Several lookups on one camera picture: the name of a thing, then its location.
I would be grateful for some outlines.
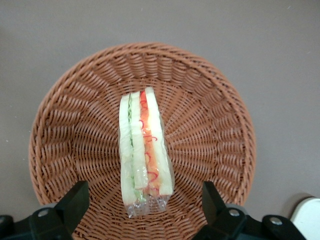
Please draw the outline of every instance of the woven basket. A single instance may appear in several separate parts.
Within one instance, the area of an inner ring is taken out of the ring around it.
[[[175,174],[167,211],[129,219],[118,146],[122,95],[153,87]],[[255,135],[239,94],[205,59],[162,43],[107,48],[67,71],[35,117],[29,167],[41,204],[88,180],[90,207],[75,239],[190,239],[206,224],[202,183],[243,205],[255,171]]]

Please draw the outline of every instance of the gray surface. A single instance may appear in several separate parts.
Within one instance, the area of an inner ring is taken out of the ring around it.
[[[50,87],[82,58],[140,41],[208,59],[239,91],[257,137],[249,214],[288,216],[303,197],[320,197],[318,0],[1,0],[1,214],[19,220],[39,207],[29,130]]]

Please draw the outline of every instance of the sandwich package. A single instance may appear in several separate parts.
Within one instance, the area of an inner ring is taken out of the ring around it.
[[[129,218],[165,211],[175,180],[151,87],[121,98],[119,154],[122,200]]]

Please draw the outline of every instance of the green filling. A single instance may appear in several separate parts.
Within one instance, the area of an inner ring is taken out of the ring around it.
[[[131,94],[129,96],[129,104],[128,104],[128,121],[129,121],[129,125],[131,124],[132,121],[132,109],[131,109],[131,103],[132,103],[132,98],[131,98]],[[132,139],[132,134],[130,131],[130,143],[131,143],[131,147],[133,149],[134,147],[134,141]],[[133,167],[133,161],[131,161],[131,169],[134,169]],[[132,173],[131,175],[131,181],[132,181],[132,186],[135,186],[135,178],[134,178],[134,174]],[[136,198],[138,199],[139,202],[145,202],[146,199],[144,198],[144,194],[142,190],[137,190],[134,189],[134,194],[136,196]]]

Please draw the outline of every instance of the black clamp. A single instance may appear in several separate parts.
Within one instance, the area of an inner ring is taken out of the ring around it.
[[[193,240],[306,240],[283,216],[266,215],[259,222],[238,208],[227,207],[210,181],[203,183],[202,209],[208,224]]]
[[[72,240],[72,233],[89,208],[87,181],[78,181],[53,208],[45,207],[15,222],[0,216],[1,240]]]

